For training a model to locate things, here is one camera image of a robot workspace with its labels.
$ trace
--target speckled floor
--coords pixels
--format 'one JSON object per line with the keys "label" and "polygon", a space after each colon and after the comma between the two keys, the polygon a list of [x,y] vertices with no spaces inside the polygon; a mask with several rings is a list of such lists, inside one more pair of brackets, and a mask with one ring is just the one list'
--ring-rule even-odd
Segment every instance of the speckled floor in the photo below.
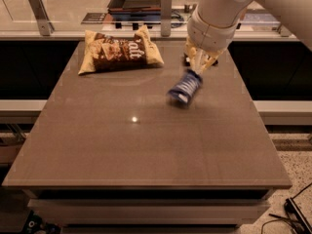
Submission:
{"label": "speckled floor", "polygon": [[[290,190],[276,191],[269,199],[271,208],[254,224],[243,225],[238,230],[238,234],[293,233],[290,227],[283,221],[268,223],[276,219],[269,214],[286,216],[283,208],[286,199],[295,196],[301,189],[312,182],[312,144],[309,139],[311,135],[307,133],[270,133],[270,137],[292,180],[292,188]],[[8,134],[2,134],[1,138],[5,142],[12,141],[12,136]],[[312,186],[297,196],[295,201],[301,207],[308,221],[312,223]]]}

